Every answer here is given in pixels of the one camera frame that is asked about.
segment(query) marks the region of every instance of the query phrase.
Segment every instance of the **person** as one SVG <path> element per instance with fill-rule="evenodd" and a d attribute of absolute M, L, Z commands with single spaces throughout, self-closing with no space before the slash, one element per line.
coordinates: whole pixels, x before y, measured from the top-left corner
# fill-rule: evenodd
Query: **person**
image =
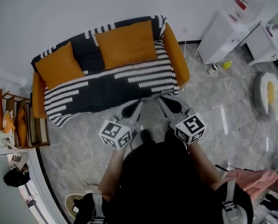
<path fill-rule="evenodd" d="M 272 194 L 267 194 L 265 198 L 266 200 L 263 200 L 260 205 L 265 206 L 268 210 L 278 211 L 278 199 Z"/>
<path fill-rule="evenodd" d="M 114 150 L 100 182 L 102 211 L 107 224 L 224 223 L 222 203 L 227 184 L 197 142 L 187 147 L 172 129 L 164 142 L 155 143 L 148 130 L 140 133 L 143 144 L 125 160 L 125 148 Z M 253 220 L 250 196 L 235 185 L 233 202 Z M 92 194 L 76 201 L 75 224 L 93 217 Z"/>

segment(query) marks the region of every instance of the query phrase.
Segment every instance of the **yellow bottle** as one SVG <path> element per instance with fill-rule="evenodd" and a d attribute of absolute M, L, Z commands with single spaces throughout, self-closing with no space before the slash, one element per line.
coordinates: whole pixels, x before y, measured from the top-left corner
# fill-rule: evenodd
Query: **yellow bottle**
<path fill-rule="evenodd" d="M 227 61 L 222 65 L 222 68 L 224 70 L 228 69 L 230 66 L 232 66 L 232 61 Z"/>

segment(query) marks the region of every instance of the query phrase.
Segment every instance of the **orange sofa armrest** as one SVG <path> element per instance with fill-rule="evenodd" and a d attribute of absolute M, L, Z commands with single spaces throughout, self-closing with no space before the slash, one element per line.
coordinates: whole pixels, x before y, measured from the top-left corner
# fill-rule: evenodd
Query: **orange sofa armrest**
<path fill-rule="evenodd" d="M 176 74 L 177 83 L 180 87 L 184 86 L 190 79 L 190 72 L 186 65 L 184 55 L 181 52 L 176 37 L 166 22 L 166 30 L 164 33 L 164 47 L 169 56 L 171 65 Z"/>
<path fill-rule="evenodd" d="M 34 71 L 33 75 L 33 115 L 35 118 L 46 119 L 46 113 L 44 109 L 44 93 L 45 93 L 45 81 L 41 78 L 39 73 Z"/>

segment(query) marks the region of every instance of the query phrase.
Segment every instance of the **marble floor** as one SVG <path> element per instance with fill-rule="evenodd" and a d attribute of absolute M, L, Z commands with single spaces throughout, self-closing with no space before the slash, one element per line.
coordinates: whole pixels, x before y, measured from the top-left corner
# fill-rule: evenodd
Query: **marble floor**
<path fill-rule="evenodd" d="M 197 46 L 186 46 L 190 71 Z M 278 122 L 263 117 L 254 108 L 252 86 L 260 72 L 275 73 L 278 77 L 278 68 L 274 63 L 249 67 L 250 59 L 246 48 L 236 48 L 222 61 L 233 61 L 232 67 L 209 75 L 197 54 L 191 82 L 180 92 L 180 97 L 185 99 L 186 96 L 189 106 L 200 112 L 207 123 L 207 131 L 199 143 L 213 164 L 253 170 L 276 169 Z M 41 148 L 43 163 L 52 188 L 72 222 L 65 209 L 65 198 L 70 193 L 85 190 L 86 183 L 100 182 L 112 149 L 101 142 L 98 132 L 104 119 L 109 119 L 116 109 L 81 114 L 63 128 L 48 122 L 50 146 Z M 224 128 L 223 113 L 227 128 Z M 155 100 L 144 104 L 140 122 L 152 131 L 155 141 L 163 140 L 167 120 Z M 137 136 L 132 147 L 139 144 Z"/>

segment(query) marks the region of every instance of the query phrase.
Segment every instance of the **round cushion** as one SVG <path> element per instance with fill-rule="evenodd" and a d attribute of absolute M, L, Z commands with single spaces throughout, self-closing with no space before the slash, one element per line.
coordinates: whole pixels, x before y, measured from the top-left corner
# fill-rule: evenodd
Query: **round cushion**
<path fill-rule="evenodd" d="M 264 73 L 255 79 L 253 97 L 262 114 L 278 120 L 278 79 L 274 74 Z"/>

